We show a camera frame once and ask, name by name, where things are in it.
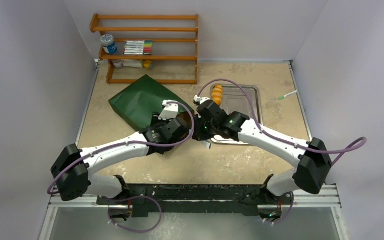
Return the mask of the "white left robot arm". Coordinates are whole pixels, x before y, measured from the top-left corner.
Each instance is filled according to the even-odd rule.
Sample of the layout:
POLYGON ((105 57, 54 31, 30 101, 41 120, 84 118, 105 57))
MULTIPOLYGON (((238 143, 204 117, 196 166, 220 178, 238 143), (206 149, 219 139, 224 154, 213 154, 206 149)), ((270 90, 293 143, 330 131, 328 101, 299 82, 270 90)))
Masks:
POLYGON ((189 133, 189 124, 179 116, 170 120, 155 117, 150 126, 114 142, 82 149, 76 144, 67 145, 50 169, 54 180, 48 194, 54 195, 53 188, 57 187, 57 194, 65 202, 91 194, 122 205, 129 199, 125 180, 98 172, 133 158, 163 155, 184 141, 189 133))

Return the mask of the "silver metal tongs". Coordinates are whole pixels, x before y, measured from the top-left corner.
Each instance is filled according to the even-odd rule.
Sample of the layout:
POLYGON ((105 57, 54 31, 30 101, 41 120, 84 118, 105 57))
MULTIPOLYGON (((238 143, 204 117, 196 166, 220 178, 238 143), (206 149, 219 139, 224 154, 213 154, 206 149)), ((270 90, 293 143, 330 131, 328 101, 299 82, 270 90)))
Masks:
POLYGON ((201 144, 208 150, 212 147, 212 142, 210 140, 203 140, 201 141, 201 144))

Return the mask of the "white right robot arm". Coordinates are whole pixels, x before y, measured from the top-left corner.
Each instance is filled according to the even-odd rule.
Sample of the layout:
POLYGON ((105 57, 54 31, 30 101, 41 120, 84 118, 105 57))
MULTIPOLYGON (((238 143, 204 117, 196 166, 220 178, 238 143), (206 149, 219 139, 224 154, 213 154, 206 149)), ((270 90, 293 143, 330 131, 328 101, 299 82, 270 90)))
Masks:
POLYGON ((314 138, 308 142, 294 138, 288 144, 286 135, 266 128, 240 112, 227 114, 209 98, 199 98, 194 103, 197 115, 194 117, 193 139, 206 141, 220 136, 258 147, 292 166, 279 175, 267 177, 260 191, 264 202, 272 204, 283 194, 295 190, 313 195, 321 191, 333 165, 322 140, 314 138))

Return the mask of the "green brown paper bag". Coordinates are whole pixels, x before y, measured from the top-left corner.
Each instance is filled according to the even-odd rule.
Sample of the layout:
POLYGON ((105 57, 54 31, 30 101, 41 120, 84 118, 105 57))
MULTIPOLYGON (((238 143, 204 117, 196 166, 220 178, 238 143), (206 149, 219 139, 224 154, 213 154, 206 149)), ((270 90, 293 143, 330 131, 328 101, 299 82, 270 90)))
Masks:
POLYGON ((139 131, 151 124, 154 113, 162 112, 164 100, 182 103, 194 113, 194 109, 183 99, 148 75, 130 84, 108 102, 119 117, 139 131))

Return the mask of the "orange fake bread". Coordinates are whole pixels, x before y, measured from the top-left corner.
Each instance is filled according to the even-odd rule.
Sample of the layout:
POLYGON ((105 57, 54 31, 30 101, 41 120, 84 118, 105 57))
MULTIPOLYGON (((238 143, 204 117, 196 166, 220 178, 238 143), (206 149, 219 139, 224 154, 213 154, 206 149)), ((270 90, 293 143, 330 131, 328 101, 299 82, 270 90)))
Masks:
POLYGON ((223 100, 223 86, 221 84, 216 84, 211 90, 211 99, 220 106, 223 100))

